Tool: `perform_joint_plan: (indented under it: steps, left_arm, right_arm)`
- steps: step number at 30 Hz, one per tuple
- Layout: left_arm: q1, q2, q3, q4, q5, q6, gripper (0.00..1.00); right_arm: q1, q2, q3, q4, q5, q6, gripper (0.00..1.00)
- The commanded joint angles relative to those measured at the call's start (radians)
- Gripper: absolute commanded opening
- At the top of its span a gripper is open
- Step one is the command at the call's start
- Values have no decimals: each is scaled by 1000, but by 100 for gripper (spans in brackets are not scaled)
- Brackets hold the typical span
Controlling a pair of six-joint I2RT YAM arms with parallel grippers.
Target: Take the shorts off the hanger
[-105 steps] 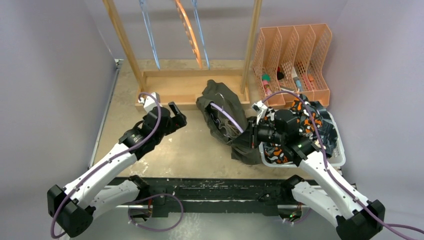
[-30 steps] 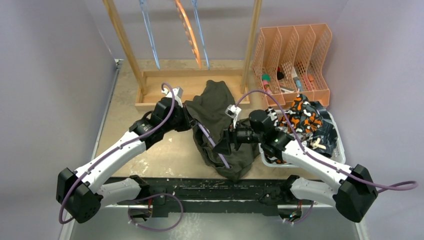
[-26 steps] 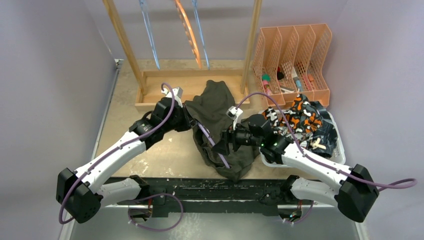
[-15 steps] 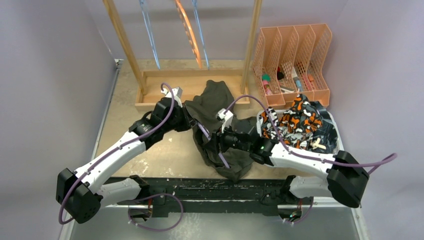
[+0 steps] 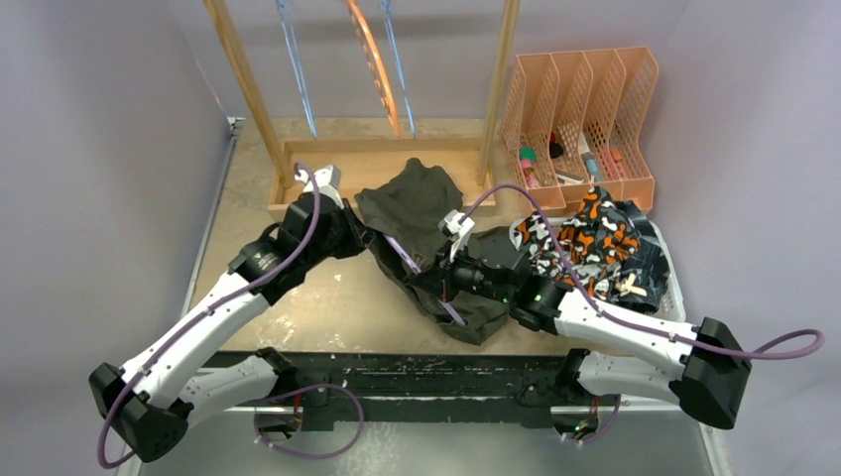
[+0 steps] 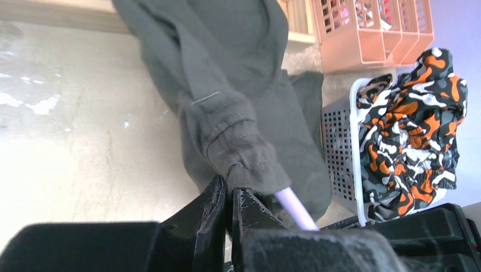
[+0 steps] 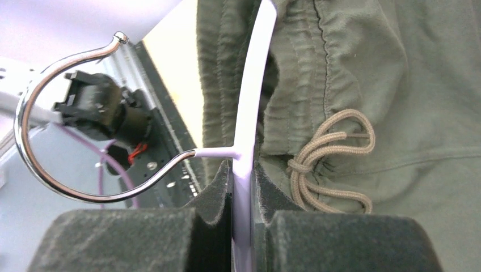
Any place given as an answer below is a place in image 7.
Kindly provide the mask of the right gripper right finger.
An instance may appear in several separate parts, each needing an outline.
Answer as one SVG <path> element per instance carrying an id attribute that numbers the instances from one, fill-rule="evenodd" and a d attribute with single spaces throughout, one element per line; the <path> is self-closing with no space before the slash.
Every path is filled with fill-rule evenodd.
<path id="1" fill-rule="evenodd" d="M 441 271 L 424 229 L 399 216 L 302 210 L 255 163 L 256 271 Z"/>

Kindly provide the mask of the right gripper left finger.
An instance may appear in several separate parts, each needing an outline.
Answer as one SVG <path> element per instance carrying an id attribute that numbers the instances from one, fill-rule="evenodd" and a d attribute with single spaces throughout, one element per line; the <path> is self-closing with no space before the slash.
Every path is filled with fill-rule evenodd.
<path id="1" fill-rule="evenodd" d="M 231 162 L 181 208 L 74 210 L 46 231 L 29 271 L 232 271 Z"/>

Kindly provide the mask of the lavender wavy hanger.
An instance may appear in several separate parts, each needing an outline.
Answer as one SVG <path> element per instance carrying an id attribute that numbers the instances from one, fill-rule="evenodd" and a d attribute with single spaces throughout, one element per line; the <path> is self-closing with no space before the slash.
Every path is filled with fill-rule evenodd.
<path id="1" fill-rule="evenodd" d="M 108 45 L 62 58 L 46 67 L 29 84 L 27 90 L 20 96 L 14 112 L 13 132 L 20 157 L 29 171 L 47 188 L 66 198 L 86 203 L 115 203 L 131 199 L 153 187 L 174 166 L 188 158 L 232 158 L 234 268 L 236 271 L 255 271 L 251 174 L 254 164 L 261 85 L 276 18 L 277 12 L 274 4 L 271 1 L 261 1 L 247 49 L 232 146 L 184 151 L 171 159 L 143 184 L 113 195 L 92 195 L 71 189 L 53 178 L 40 165 L 33 154 L 28 137 L 29 117 L 37 97 L 45 86 L 59 74 L 74 66 L 114 54 L 122 44 L 126 44 L 129 40 L 126 34 L 118 31 Z"/>

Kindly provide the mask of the olive green shorts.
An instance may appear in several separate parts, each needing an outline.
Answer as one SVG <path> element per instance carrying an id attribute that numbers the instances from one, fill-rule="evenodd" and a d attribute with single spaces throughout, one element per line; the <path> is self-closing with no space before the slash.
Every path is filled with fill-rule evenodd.
<path id="1" fill-rule="evenodd" d="M 480 270 L 480 2 L 274 1 L 255 159 L 305 210 L 403 215 Z"/>

